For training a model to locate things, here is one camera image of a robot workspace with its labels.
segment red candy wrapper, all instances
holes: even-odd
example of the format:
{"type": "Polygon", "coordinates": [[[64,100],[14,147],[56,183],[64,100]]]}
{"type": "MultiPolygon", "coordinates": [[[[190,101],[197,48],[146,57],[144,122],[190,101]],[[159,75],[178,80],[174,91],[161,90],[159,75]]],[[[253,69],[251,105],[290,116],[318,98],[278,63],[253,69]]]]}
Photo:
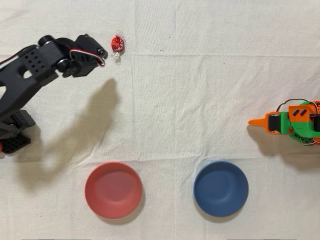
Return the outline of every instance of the red candy wrapper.
{"type": "Polygon", "coordinates": [[[116,35],[114,38],[112,38],[111,48],[113,51],[121,52],[124,49],[124,47],[125,47],[125,43],[121,37],[116,35]]]}
{"type": "Polygon", "coordinates": [[[120,36],[115,35],[111,40],[111,48],[114,52],[113,60],[116,63],[120,62],[120,52],[125,48],[124,40],[120,36]]]}

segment mounting holes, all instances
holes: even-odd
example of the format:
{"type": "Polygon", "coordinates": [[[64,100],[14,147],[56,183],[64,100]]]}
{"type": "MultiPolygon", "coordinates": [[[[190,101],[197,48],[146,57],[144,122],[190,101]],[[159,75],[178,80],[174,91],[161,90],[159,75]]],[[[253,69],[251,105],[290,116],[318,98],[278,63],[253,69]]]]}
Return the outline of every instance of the mounting holes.
{"type": "Polygon", "coordinates": [[[295,110],[292,115],[293,115],[293,116],[296,116],[298,113],[299,113],[299,110],[295,110]]]}
{"type": "Polygon", "coordinates": [[[305,115],[307,112],[307,109],[303,109],[302,112],[300,113],[300,116],[302,117],[303,115],[305,115]]]}
{"type": "Polygon", "coordinates": [[[23,74],[23,78],[24,78],[24,79],[27,79],[27,78],[29,78],[29,77],[31,77],[31,76],[32,76],[32,74],[31,74],[30,71],[26,71],[26,72],[23,74]]]}

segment white fabric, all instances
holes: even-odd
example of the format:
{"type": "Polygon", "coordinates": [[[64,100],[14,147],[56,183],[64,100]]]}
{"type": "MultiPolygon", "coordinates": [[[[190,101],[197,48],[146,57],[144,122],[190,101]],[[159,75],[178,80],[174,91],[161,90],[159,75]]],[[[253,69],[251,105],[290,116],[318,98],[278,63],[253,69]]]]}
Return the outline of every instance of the white fabric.
{"type": "Polygon", "coordinates": [[[0,159],[0,239],[320,239],[320,146],[247,127],[286,99],[320,98],[319,27],[319,0],[0,0],[1,60],[47,34],[87,33],[110,53],[24,107],[37,126],[31,145],[0,159]],[[196,207],[206,157],[246,174],[236,215],[196,207]],[[84,198],[106,161],[143,182],[123,219],[96,216],[84,198]]]}

